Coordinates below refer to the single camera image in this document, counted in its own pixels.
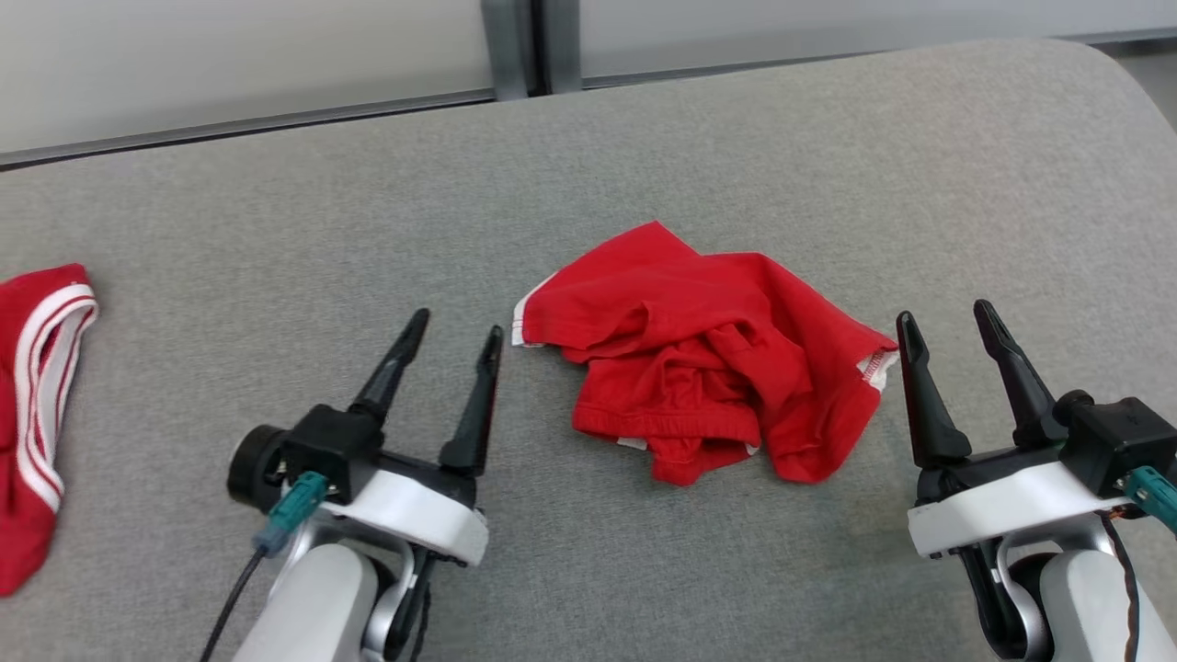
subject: gray fabric surface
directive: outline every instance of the gray fabric surface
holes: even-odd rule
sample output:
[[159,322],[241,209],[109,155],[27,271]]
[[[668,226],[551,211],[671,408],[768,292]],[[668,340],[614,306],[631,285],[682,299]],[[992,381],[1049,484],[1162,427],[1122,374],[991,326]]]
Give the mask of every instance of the gray fabric surface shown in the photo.
[[[764,251],[890,332],[913,310],[958,425],[1008,445],[977,339],[995,302],[1060,393],[1177,418],[1177,137],[1082,46],[997,41],[446,110],[0,174],[0,272],[79,260],[102,305],[74,384],[42,571],[0,602],[5,660],[194,658],[260,515],[237,441],[343,403],[417,306],[388,423],[432,457],[487,327],[540,279],[661,219]],[[820,485],[766,458],[656,484],[574,433],[578,368],[505,356],[480,501],[491,547],[443,568],[423,660],[990,660],[964,570],[916,556],[898,371]],[[1122,525],[1177,627],[1177,548]],[[241,640],[277,563],[222,641]]]

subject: red garment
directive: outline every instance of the red garment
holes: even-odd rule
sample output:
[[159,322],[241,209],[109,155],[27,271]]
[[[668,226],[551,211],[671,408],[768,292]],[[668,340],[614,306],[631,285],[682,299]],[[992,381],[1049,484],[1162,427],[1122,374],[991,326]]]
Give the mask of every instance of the red garment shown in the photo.
[[762,437],[782,478],[825,479],[898,357],[767,257],[700,256],[657,221],[541,283],[512,336],[587,364],[572,426],[649,449],[654,478],[678,485],[749,457]]
[[97,311],[81,265],[0,284],[0,596],[48,555],[64,491],[53,470],[58,430]]

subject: white trim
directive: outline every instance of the white trim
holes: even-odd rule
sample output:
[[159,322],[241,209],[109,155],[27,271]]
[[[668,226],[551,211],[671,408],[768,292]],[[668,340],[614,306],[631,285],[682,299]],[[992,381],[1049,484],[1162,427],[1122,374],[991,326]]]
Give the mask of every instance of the white trim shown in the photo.
[[[78,300],[66,305],[71,299]],[[13,355],[13,386],[16,392],[16,470],[20,472],[25,484],[53,512],[56,512],[61,507],[64,486],[61,477],[58,476],[48,458],[41,455],[40,449],[36,446],[33,416],[36,415],[38,402],[34,400],[34,393],[39,400],[44,383],[40,378],[40,364],[34,364],[33,375],[29,373],[28,366],[35,357],[39,357],[41,347],[45,346],[45,342],[54,326],[61,324],[64,319],[72,315],[81,312],[85,316],[95,307],[94,291],[88,285],[68,285],[53,292],[42,299],[33,309],[28,319],[25,320]],[[80,323],[77,327],[72,329],[75,335],[80,330]],[[67,347],[72,346],[74,339],[74,337],[59,335],[51,355],[56,353],[62,345]],[[60,382],[53,384],[54,396],[56,396],[56,386],[60,385]],[[46,451],[49,454],[55,452],[55,450],[49,450],[49,441],[46,439]]]
[[519,299],[518,304],[516,304],[514,317],[511,319],[511,345],[512,346],[514,346],[514,347],[543,347],[544,346],[544,343],[527,343],[527,342],[524,342],[524,339],[523,339],[523,313],[526,312],[526,310],[527,310],[527,299],[530,299],[532,294],[534,294],[536,292],[538,292],[540,287],[543,287],[544,285],[547,285],[547,282],[551,280],[553,276],[556,276],[556,273],[553,273],[552,276],[548,276],[547,278],[544,279],[543,283],[540,283],[539,285],[536,285],[534,287],[532,287],[531,292],[527,292],[527,294],[524,296],[524,298]]
[[634,437],[618,437],[617,445],[638,450],[646,450],[646,448],[649,448],[645,439],[638,439]]
[[857,368],[863,373],[863,379],[882,393],[883,389],[886,388],[886,371],[897,360],[899,360],[899,352],[879,350],[858,362]]
[[[78,364],[78,340],[81,338],[78,331],[89,316],[89,307],[77,307],[66,315],[61,324],[58,325],[58,337],[53,343],[53,349],[49,350],[49,356],[41,365],[36,389],[36,423],[45,448],[46,464],[49,466],[53,466],[53,461],[56,457],[58,431],[61,424],[61,409],[65,404],[62,386],[72,379],[73,370]],[[71,379],[66,378],[67,373],[71,375]]]

